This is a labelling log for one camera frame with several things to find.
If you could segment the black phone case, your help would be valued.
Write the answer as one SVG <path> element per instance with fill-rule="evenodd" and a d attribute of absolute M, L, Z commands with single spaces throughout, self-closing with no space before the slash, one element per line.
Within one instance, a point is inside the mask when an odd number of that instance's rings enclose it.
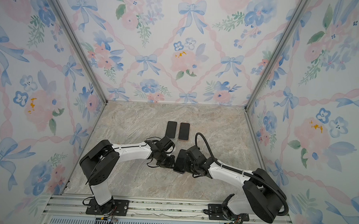
<path fill-rule="evenodd" d="M 173 168 L 173 171 L 176 172 L 176 173 L 179 173 L 179 174 L 184 174 L 185 173 L 185 161 L 187 159 L 187 153 L 186 153 L 186 150 L 184 149 L 181 149 L 179 151 L 179 154 L 176 158 L 176 161 L 175 161 L 175 165 L 174 165 L 174 168 Z"/>

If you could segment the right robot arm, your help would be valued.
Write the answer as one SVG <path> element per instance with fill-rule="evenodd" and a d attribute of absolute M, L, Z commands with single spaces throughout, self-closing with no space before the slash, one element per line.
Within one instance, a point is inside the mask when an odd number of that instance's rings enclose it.
<path fill-rule="evenodd" d="M 183 171 L 194 177 L 221 180 L 241 189 L 244 196 L 230 194 L 218 208 L 209 207 L 206 214 L 228 221 L 242 219 L 243 214 L 254 213 L 266 223 L 273 223 L 277 216 L 289 213 L 287 197 L 270 175 L 263 169 L 245 171 L 213 157 L 206 158 L 198 149 L 181 150 Z"/>

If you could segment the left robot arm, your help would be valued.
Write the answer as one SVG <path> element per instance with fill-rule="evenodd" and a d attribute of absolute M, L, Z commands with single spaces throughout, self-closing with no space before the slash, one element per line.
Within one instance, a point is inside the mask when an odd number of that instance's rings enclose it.
<path fill-rule="evenodd" d="M 112 144 L 107 139 L 100 141 L 79 161 L 93 194 L 86 205 L 86 214 L 110 215 L 118 208 L 107 182 L 117 163 L 150 159 L 156 160 L 156 167 L 172 169 L 175 165 L 171 154 L 174 148 L 175 144 L 167 137 L 127 145 Z"/>

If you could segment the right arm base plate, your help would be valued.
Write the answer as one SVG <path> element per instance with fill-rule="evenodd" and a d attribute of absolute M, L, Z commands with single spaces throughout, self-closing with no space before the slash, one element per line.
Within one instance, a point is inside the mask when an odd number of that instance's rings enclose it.
<path fill-rule="evenodd" d="M 235 221 L 244 221 L 249 222 L 250 218 L 248 214 L 239 214 L 235 215 L 227 207 L 222 207 L 221 204 L 208 204 L 207 209 L 203 210 L 203 213 L 206 214 L 210 220 L 221 220 L 228 222 Z"/>

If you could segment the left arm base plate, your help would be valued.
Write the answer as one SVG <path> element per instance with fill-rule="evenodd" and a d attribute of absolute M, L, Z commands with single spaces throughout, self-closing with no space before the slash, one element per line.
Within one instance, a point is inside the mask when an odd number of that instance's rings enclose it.
<path fill-rule="evenodd" d="M 104 205 L 98 205 L 93 197 L 89 197 L 84 199 L 82 203 L 87 208 L 87 215 L 126 216 L 130 202 L 112 199 Z"/>

